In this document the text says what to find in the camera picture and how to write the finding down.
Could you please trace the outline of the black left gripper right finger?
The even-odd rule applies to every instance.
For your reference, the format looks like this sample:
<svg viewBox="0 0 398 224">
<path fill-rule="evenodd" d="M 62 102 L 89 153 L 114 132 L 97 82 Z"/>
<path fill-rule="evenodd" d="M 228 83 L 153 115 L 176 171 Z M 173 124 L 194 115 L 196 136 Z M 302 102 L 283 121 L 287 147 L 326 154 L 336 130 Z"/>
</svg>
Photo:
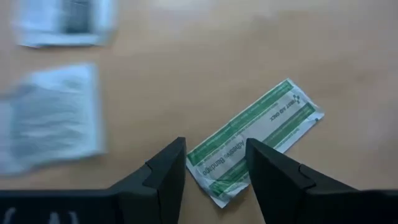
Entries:
<svg viewBox="0 0 398 224">
<path fill-rule="evenodd" d="M 308 190 L 322 193 L 356 191 L 299 163 L 254 138 L 246 140 L 246 164 L 266 224 L 299 224 Z"/>
</svg>

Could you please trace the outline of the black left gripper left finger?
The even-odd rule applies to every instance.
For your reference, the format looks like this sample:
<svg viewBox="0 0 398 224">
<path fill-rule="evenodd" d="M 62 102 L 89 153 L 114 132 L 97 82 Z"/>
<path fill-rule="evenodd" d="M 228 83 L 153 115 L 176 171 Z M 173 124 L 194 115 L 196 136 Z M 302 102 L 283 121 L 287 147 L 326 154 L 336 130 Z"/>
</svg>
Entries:
<svg viewBox="0 0 398 224">
<path fill-rule="evenodd" d="M 112 185 L 116 224 L 178 224 L 185 185 L 186 139 L 178 137 Z"/>
</svg>

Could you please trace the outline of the green striped bandage packet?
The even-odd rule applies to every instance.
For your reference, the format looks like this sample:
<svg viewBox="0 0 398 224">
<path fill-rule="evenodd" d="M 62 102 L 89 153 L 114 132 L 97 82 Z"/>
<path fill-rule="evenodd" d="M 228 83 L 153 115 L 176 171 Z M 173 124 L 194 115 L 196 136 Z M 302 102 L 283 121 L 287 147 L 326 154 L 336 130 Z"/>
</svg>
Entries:
<svg viewBox="0 0 398 224">
<path fill-rule="evenodd" d="M 187 168 L 220 208 L 250 183 L 246 140 L 254 138 L 284 153 L 325 115 L 291 79 L 237 114 L 187 154 Z"/>
</svg>

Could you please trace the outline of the white alcohol wipe packet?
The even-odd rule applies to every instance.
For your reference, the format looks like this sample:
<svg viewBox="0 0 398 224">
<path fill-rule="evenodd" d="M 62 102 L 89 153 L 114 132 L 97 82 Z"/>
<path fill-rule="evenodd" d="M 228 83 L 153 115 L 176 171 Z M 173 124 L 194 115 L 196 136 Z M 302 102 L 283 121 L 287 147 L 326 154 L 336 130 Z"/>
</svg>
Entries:
<svg viewBox="0 0 398 224">
<path fill-rule="evenodd" d="M 0 94 L 0 175 L 106 152 L 98 71 L 79 63 L 33 72 Z"/>
<path fill-rule="evenodd" d="M 105 45 L 116 30 L 118 0 L 13 0 L 17 43 L 26 47 Z"/>
</svg>

